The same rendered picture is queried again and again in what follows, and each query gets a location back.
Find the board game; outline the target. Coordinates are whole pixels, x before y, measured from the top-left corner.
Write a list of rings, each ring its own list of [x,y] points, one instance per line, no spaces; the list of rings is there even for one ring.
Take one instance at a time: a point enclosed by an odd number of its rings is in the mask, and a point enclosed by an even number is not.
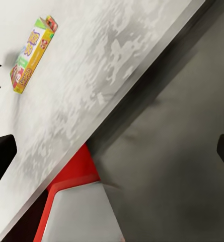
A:
[[[10,73],[15,92],[23,93],[56,29],[57,24],[50,15],[48,15],[46,20],[38,17]]]

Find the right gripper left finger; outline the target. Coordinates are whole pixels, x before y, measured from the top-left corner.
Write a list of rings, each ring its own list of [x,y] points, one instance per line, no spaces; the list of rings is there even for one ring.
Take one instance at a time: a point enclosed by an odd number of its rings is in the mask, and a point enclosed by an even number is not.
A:
[[[0,180],[17,154],[15,138],[12,134],[0,137]]]

